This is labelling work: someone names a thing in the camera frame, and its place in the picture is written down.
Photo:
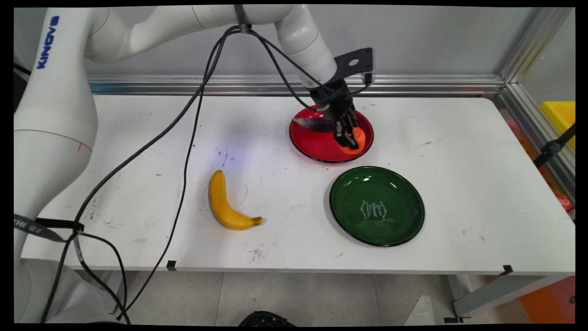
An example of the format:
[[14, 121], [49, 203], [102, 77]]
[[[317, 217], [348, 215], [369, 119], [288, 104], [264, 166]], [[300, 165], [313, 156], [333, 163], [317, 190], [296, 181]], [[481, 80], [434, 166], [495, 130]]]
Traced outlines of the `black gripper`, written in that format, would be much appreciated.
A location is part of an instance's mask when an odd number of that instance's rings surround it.
[[315, 110], [334, 121], [334, 138], [349, 138], [346, 149], [361, 149], [361, 128], [346, 81], [343, 79], [333, 81], [326, 87], [311, 88], [308, 92], [315, 103]]

